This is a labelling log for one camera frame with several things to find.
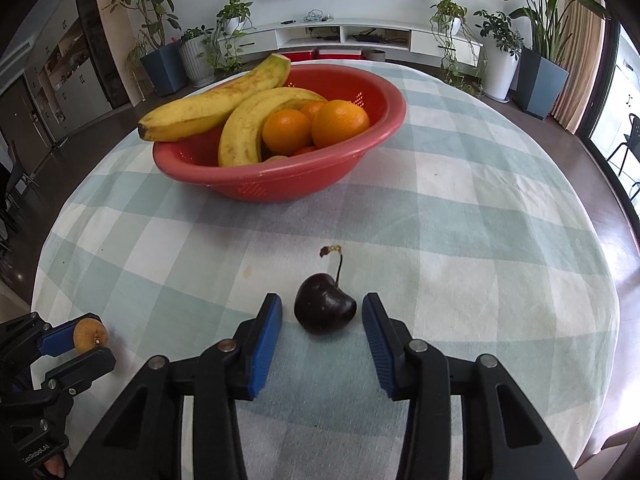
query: blue plant pot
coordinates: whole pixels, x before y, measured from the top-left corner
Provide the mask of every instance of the blue plant pot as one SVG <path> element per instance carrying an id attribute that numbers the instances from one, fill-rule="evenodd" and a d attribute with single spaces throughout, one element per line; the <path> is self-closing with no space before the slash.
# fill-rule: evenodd
<path id="1" fill-rule="evenodd" d="M 179 51 L 180 43 L 172 41 L 140 58 L 156 92 L 161 96 L 175 94 L 187 85 L 187 74 Z"/>
<path id="2" fill-rule="evenodd" d="M 544 119 L 560 95 L 567 77 L 569 73 L 564 68 L 524 48 L 514 101 L 523 112 Z"/>

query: tv stand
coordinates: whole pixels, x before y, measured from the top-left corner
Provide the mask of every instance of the tv stand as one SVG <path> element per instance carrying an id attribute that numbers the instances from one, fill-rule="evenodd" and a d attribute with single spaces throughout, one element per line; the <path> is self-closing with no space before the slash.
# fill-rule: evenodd
<path id="1" fill-rule="evenodd" d="M 246 35 L 238 38 L 236 42 L 236 47 L 242 50 L 243 56 L 315 46 L 371 47 L 384 50 L 390 59 L 406 59 L 407 54 L 432 56 L 438 59 L 443 56 L 442 38 L 434 32 L 431 24 L 368 18 L 334 18 L 326 22 L 269 23 L 245 29 L 244 32 Z M 376 34 L 383 40 L 359 41 L 358 36 L 364 33 Z M 324 40 L 325 36 L 334 36 L 334 38 Z M 456 49 L 456 59 L 460 63 L 470 66 L 478 65 L 482 47 L 480 43 L 454 36 L 453 44 Z"/>

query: table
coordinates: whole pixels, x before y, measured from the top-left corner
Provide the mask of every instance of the table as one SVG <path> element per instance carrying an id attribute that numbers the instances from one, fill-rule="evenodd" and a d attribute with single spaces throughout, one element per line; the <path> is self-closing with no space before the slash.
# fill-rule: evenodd
<path id="1" fill-rule="evenodd" d="M 479 100 L 409 68 L 342 63 L 389 79 L 408 111 L 334 186 L 290 203 L 235 202 L 161 174 L 132 132 L 66 202 L 42 250 L 34 309 L 54 325 L 95 312 L 118 359 L 76 398 L 71 456 L 147 358 L 198 355 L 276 292 L 284 324 L 267 385 L 238 403 L 248 477 L 395 478 L 407 406 L 385 397 L 369 355 L 359 306 L 375 291 L 389 316 L 445 354 L 495 354 L 578 459 L 607 391 L 619 311 L 574 190 Z M 311 338 L 292 306 L 307 276 L 335 272 L 336 254 L 318 257 L 330 243 L 343 247 L 340 284 L 358 314 L 345 331 Z M 50 366 L 40 359 L 36 379 Z"/>

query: plastic colander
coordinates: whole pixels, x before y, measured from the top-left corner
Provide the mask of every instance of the plastic colander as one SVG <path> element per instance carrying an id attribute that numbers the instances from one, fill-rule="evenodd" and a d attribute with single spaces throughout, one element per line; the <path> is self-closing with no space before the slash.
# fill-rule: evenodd
<path id="1" fill-rule="evenodd" d="M 219 168 L 220 126 L 179 142 L 156 142 L 156 165 L 175 180 L 209 186 L 238 200 L 294 200 L 340 180 L 404 121 L 406 104 L 398 88 L 365 70 L 331 64 L 293 65 L 286 85 L 312 90 L 329 101 L 356 103 L 367 111 L 371 127 L 349 140 L 304 155 Z"/>

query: checkered tablecloth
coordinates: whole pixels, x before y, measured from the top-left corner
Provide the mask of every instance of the checkered tablecloth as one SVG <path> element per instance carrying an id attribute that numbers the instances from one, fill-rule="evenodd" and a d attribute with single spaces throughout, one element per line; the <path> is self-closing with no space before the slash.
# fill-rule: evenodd
<path id="1" fill-rule="evenodd" d="M 42 250 L 34 309 L 54 325 L 99 314 L 118 359 L 76 398 L 71 455 L 147 358 L 200 354 L 276 292 L 284 325 L 267 385 L 238 403 L 248 477 L 395 478 L 407 406 L 380 389 L 360 313 L 327 338 L 293 316 L 300 283 L 335 272 L 337 255 L 320 259 L 320 247 L 338 243 L 340 284 L 358 306 L 378 292 L 391 317 L 445 354 L 495 354 L 578 458 L 609 384 L 619 313 L 574 190 L 527 134 L 475 98 L 409 68 L 343 63 L 398 86 L 408 111 L 334 186 L 290 203 L 235 202 L 161 174 L 132 132 L 65 204 Z M 34 366 L 37 380 L 51 361 Z"/>

